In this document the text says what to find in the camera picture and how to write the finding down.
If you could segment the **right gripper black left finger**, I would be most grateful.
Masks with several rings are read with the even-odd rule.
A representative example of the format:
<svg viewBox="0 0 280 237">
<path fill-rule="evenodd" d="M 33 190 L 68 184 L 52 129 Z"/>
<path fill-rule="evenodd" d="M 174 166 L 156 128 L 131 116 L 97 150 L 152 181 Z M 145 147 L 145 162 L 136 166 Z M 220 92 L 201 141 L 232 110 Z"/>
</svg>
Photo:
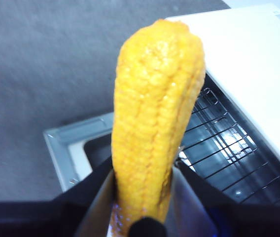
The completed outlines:
<svg viewBox="0 0 280 237">
<path fill-rule="evenodd" d="M 0 237 L 105 237 L 113 196 L 108 158 L 53 200 L 0 202 Z"/>
</svg>

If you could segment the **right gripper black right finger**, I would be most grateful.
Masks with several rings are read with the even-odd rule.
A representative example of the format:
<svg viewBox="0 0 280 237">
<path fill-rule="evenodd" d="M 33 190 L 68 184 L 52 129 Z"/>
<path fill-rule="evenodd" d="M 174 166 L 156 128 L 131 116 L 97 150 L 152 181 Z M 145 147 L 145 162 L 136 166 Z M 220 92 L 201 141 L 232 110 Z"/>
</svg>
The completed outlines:
<svg viewBox="0 0 280 237">
<path fill-rule="evenodd" d="M 173 237 L 280 237 L 280 206 L 240 204 L 186 167 L 172 168 Z"/>
</svg>

